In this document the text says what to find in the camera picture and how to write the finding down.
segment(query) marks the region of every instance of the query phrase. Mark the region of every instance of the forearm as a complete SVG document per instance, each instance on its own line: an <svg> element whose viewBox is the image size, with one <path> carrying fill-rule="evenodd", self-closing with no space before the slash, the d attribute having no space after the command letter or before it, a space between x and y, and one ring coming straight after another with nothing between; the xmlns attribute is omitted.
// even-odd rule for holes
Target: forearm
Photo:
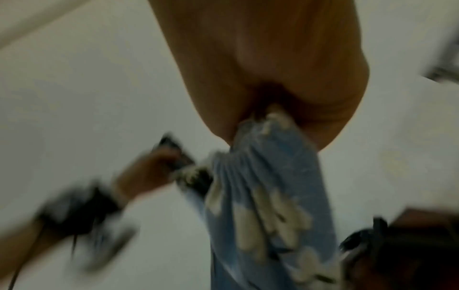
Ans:
<svg viewBox="0 0 459 290"><path fill-rule="evenodd" d="M0 281L24 262L42 228L43 224L32 221L0 237ZM44 229L27 263L51 250L61 240L63 240L62 236Z"/></svg>

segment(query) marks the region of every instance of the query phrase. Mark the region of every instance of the blue cloth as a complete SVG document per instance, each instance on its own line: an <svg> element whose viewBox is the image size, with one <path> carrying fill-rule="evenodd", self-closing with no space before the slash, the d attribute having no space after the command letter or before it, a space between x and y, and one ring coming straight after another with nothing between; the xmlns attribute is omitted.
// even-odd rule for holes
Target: blue cloth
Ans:
<svg viewBox="0 0 459 290"><path fill-rule="evenodd" d="M317 150L285 113L238 129L229 152L206 168L205 197L183 187L203 218L213 251L212 289L334 289L337 242Z"/></svg>

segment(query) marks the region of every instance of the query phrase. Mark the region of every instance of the white surface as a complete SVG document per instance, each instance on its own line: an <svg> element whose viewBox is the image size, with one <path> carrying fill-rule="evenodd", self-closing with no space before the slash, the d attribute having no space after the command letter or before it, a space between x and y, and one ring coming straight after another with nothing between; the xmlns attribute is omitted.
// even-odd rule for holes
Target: white surface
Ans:
<svg viewBox="0 0 459 290"><path fill-rule="evenodd" d="M24 11L8 5L0 19ZM340 237L407 204L459 207L459 86L419 75L456 25L459 3L358 7L370 84L356 116L321 153ZM92 0L3 48L0 96L0 229L61 186L111 176L165 131L197 158L226 147L194 111L144 0ZM175 188L127 215L140 235L103 275L72 279L65 245L25 271L17 289L209 288L206 232Z"/></svg>

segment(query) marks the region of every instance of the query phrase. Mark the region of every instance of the hand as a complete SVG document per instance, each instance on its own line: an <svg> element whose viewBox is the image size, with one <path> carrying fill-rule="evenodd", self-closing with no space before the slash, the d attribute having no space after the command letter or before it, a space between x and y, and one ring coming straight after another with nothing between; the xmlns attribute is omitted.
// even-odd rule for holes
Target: hand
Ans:
<svg viewBox="0 0 459 290"><path fill-rule="evenodd" d="M319 149L352 117L369 70L352 0L149 0L205 124L281 104Z"/></svg>
<svg viewBox="0 0 459 290"><path fill-rule="evenodd" d="M168 162L180 158L180 152L171 148L158 148L141 156L121 173L114 186L127 200L155 190L171 182Z"/></svg>

